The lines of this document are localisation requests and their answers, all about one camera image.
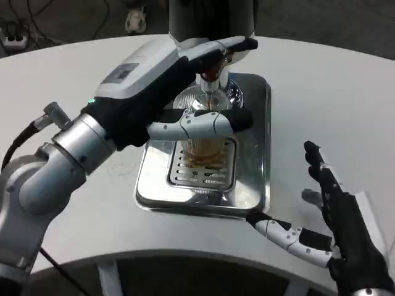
power strip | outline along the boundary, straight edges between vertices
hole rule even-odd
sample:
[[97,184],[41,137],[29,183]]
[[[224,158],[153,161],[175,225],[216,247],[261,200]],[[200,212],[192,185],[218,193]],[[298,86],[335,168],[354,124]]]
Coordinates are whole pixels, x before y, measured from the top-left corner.
[[10,39],[8,36],[4,36],[4,33],[0,29],[0,38],[4,45],[4,48],[8,51],[23,51],[27,47],[27,37],[22,36],[21,40]]

white curved table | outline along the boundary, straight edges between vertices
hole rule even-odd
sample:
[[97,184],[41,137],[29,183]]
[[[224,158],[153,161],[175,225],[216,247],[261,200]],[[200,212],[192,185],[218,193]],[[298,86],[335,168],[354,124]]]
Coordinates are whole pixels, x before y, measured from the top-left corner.
[[[57,101],[70,117],[92,98],[101,80],[151,38],[105,39],[59,46],[0,60],[0,151],[43,107]],[[393,168],[395,63],[321,46],[258,38],[259,49],[233,66],[263,76],[272,87],[272,198],[269,214],[329,233],[318,210],[305,204],[309,178],[304,141],[321,145],[351,192],[369,190],[391,245],[395,237]],[[16,155],[32,154],[55,127],[30,139]],[[59,262],[161,254],[204,254],[246,261],[334,291],[329,272],[282,251],[242,221],[151,213],[133,191],[142,148],[113,155],[77,190],[48,228],[45,249]],[[33,272],[50,267],[41,256]]]

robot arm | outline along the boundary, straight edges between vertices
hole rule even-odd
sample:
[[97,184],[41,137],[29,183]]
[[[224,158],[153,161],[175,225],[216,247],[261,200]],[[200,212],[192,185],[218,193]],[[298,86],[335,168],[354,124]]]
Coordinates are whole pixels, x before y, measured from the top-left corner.
[[294,230],[284,221],[252,210],[247,216],[256,230],[289,253],[328,268],[339,295],[395,295],[388,274],[387,249],[366,192],[350,195],[318,146],[305,143],[309,173],[322,189],[305,190],[302,198],[316,205],[333,233],[331,237]]
[[0,174],[0,289],[19,295],[28,280],[49,223],[73,191],[116,150],[152,139],[229,136],[249,128],[247,110],[164,110],[178,93],[228,54],[255,49],[257,41],[234,37],[180,50],[173,41],[147,43],[118,66],[96,96],[70,121],[50,104],[14,141],[14,149],[51,123],[61,132],[34,155],[9,162]]

stainless steel tray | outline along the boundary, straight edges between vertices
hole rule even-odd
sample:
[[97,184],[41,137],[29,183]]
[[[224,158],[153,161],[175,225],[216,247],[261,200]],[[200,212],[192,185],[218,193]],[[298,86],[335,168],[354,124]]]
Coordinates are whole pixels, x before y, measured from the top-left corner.
[[270,86],[264,78],[231,73],[244,94],[244,106],[254,126],[235,135],[234,182],[225,191],[175,186],[170,180],[175,142],[149,141],[135,189],[137,202],[147,210],[191,215],[243,217],[254,207],[270,205]]

metal drip tray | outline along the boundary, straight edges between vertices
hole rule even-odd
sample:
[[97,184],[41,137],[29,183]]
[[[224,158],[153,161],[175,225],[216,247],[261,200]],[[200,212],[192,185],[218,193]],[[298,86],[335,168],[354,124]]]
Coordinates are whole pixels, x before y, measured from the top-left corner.
[[223,153],[213,163],[193,166],[181,142],[175,145],[168,179],[176,187],[228,191],[235,178],[236,141],[227,139]]
[[270,87],[257,75],[230,73],[252,112],[252,128],[228,138],[216,166],[190,167],[181,143],[149,141],[135,189],[146,210],[244,217],[270,203]]

